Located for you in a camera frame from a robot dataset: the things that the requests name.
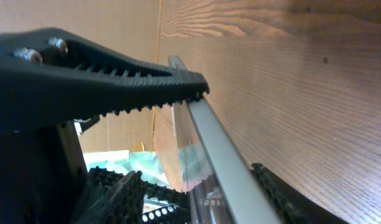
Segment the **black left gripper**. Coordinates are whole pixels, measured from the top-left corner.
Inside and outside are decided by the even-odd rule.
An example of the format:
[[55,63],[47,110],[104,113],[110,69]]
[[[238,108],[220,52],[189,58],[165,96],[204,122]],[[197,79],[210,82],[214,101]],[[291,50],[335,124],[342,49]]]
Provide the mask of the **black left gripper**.
[[68,223],[87,179],[73,122],[0,136],[0,223]]

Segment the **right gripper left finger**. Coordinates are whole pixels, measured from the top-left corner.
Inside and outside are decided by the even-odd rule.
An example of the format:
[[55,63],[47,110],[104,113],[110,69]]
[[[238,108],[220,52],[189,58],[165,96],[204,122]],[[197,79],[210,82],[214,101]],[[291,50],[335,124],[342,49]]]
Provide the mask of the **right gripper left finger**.
[[141,171],[118,174],[91,168],[71,223],[189,223],[184,192],[142,180]]

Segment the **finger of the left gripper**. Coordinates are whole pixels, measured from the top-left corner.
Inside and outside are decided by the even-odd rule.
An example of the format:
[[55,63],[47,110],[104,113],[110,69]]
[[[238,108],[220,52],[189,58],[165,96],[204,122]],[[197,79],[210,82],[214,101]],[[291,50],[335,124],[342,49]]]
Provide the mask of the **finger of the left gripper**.
[[136,60],[62,29],[0,34],[0,134],[206,92],[200,73]]

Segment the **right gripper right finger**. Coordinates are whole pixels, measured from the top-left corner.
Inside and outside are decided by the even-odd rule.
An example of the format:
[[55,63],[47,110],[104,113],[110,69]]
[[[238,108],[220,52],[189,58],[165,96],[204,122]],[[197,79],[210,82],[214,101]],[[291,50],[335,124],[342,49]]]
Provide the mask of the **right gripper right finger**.
[[250,173],[258,182],[281,221],[286,224],[346,224],[347,222],[294,189],[261,163]]

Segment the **Galaxy S25 Ultra smartphone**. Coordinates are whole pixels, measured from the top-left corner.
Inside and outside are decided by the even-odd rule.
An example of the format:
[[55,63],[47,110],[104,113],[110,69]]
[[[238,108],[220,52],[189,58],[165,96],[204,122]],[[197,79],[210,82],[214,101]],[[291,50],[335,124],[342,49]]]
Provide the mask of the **Galaxy S25 Ultra smartphone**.
[[187,223],[281,223],[206,98],[157,108],[154,149]]

